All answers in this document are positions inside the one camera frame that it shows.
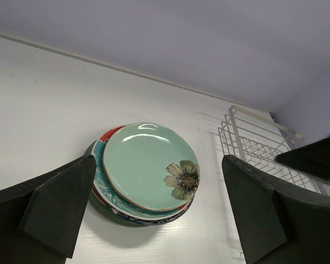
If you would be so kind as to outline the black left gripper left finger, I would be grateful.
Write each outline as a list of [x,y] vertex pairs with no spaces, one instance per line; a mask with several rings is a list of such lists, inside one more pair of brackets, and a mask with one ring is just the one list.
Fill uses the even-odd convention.
[[92,155],[0,190],[0,263],[72,258],[96,172]]

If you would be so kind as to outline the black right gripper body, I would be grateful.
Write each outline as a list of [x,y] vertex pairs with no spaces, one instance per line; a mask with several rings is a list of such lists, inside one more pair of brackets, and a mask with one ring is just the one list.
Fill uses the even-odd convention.
[[330,136],[278,154],[274,160],[293,170],[330,183]]

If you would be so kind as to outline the dark blue patterned plate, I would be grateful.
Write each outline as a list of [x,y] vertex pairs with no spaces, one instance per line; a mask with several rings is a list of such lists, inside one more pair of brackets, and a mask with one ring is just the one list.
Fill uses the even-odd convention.
[[[101,198],[101,195],[96,191],[96,194],[97,196],[100,198],[100,200],[103,201],[103,199]],[[132,221],[134,223],[140,223],[140,224],[144,224],[144,225],[149,225],[149,226],[158,226],[158,225],[163,225],[163,224],[167,224],[167,223],[170,223],[170,222],[173,222],[175,220],[177,220],[178,218],[180,218],[182,215],[184,215],[188,209],[190,208],[190,206],[192,205],[194,199],[191,199],[187,205],[184,206],[184,208],[177,214],[175,214],[174,216],[171,216],[171,217],[167,217],[167,218],[164,218],[164,219],[158,219],[158,220],[143,220],[143,219],[137,219],[135,217],[131,217],[131,216],[128,216],[124,213],[121,213],[119,212],[118,210],[114,209],[112,206],[110,206],[108,203],[105,203],[103,201],[103,203],[105,205],[108,205],[112,211],[118,215],[120,215],[121,217],[129,220],[129,221]]]

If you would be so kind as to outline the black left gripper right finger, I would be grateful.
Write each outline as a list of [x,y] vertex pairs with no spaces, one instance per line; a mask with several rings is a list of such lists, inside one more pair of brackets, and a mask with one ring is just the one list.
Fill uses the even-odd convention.
[[330,263],[330,196],[233,155],[222,170],[246,263]]

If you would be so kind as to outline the red plate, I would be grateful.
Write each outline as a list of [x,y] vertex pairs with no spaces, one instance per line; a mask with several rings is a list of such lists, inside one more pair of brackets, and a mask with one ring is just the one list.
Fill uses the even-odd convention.
[[93,155],[97,163],[97,169],[93,182],[96,191],[101,195],[101,198],[105,203],[108,203],[110,206],[112,206],[114,209],[118,210],[119,212],[124,213],[131,217],[135,217],[137,219],[158,220],[158,219],[171,217],[179,213],[184,208],[184,206],[188,204],[188,202],[191,199],[184,205],[171,211],[166,211],[166,212],[148,211],[145,209],[141,209],[129,203],[124,198],[122,198],[119,194],[117,194],[117,192],[113,189],[112,185],[109,183],[107,179],[107,175],[104,170],[102,154],[109,138],[118,130],[120,130],[122,127],[123,127],[122,125],[117,126],[105,132],[99,139],[97,139],[94,143],[92,143],[85,152],[85,154]]

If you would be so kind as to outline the teal blue plate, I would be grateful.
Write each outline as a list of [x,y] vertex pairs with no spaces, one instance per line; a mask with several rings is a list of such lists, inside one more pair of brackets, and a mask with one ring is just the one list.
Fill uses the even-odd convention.
[[114,213],[112,209],[108,205],[105,205],[103,201],[100,200],[100,198],[97,196],[94,185],[91,188],[89,202],[99,214],[104,216],[104,218],[120,226],[132,227],[132,228],[145,228],[149,226],[140,223],[134,223]]

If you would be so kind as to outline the green floral plate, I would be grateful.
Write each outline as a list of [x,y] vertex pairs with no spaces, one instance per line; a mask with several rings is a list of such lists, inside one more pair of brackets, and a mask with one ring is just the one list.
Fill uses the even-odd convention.
[[109,137],[102,162],[122,198],[149,211],[170,211],[191,200],[200,183],[197,157],[171,129],[134,123]]

